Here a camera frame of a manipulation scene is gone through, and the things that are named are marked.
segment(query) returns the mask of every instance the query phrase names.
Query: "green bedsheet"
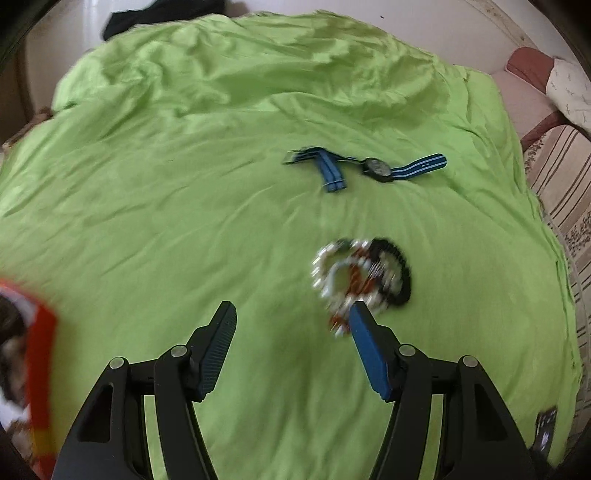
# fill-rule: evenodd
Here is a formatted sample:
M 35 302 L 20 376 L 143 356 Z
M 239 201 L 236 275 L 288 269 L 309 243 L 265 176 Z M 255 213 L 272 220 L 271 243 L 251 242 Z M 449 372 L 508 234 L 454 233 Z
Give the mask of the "green bedsheet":
M 366 478 L 391 405 L 329 334 L 310 265 L 329 241 L 386 236 L 413 295 L 378 322 L 432 357 L 478 357 L 528 444 L 557 404 L 561 458 L 581 375 L 567 267 L 488 75 L 328 12 L 214 15 L 101 45 L 53 107 L 2 166 L 0 275 L 59 314 L 57 445 L 112 357 L 155 358 L 231 300 L 238 329 L 196 407 L 220 478 Z M 344 166 L 328 194 L 312 163 L 281 164 L 306 145 L 449 163 L 394 184 Z

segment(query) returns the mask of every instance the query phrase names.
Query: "floor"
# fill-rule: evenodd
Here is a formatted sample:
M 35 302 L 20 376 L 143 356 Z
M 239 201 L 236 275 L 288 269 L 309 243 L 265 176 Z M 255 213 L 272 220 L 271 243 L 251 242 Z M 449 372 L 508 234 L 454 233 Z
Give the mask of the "floor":
M 89 49 L 113 11 L 153 0 L 61 0 L 27 38 L 28 74 L 36 109 L 50 105 L 59 79 Z M 527 0 L 227 0 L 228 14 L 298 14 L 331 10 L 373 24 L 445 60 L 492 73 L 520 45 L 574 59 L 552 24 Z

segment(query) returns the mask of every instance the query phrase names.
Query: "watch face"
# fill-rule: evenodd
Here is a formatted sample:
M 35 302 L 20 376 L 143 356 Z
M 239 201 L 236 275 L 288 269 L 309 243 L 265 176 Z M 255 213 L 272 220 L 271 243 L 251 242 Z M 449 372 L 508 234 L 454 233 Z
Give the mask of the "watch face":
M 378 158 L 367 158 L 365 163 L 371 172 L 380 177 L 389 177 L 392 175 L 390 165 Z

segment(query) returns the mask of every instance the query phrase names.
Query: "striped fabric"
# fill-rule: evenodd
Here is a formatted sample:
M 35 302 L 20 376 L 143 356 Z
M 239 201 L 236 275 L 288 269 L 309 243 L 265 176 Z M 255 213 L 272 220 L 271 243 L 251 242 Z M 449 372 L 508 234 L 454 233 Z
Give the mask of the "striped fabric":
M 591 418 L 591 142 L 570 125 L 562 125 L 526 150 L 524 160 L 528 182 L 570 264 L 584 365 L 569 437 L 572 447 Z

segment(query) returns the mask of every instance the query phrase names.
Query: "metal screw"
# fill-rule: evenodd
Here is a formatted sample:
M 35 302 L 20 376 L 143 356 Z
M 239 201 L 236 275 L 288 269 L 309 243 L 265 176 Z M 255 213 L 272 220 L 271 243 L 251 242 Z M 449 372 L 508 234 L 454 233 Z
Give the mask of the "metal screw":
M 472 355 L 466 355 L 462 361 L 464 362 L 464 365 L 470 368 L 478 366 L 478 360 L 476 360 Z
M 124 364 L 125 364 L 125 360 L 123 358 L 121 358 L 120 356 L 116 356 L 113 360 L 111 360 L 109 362 L 109 366 L 113 370 L 117 370 L 118 368 L 121 368 Z
M 185 353 L 187 353 L 187 347 L 184 345 L 174 346 L 170 351 L 170 355 L 172 356 L 183 356 Z
M 400 348 L 398 351 L 400 352 L 400 355 L 403 355 L 403 356 L 413 356 L 415 353 L 417 353 L 415 348 L 412 345 L 409 345 L 407 343 L 405 343 L 404 345 L 400 345 Z

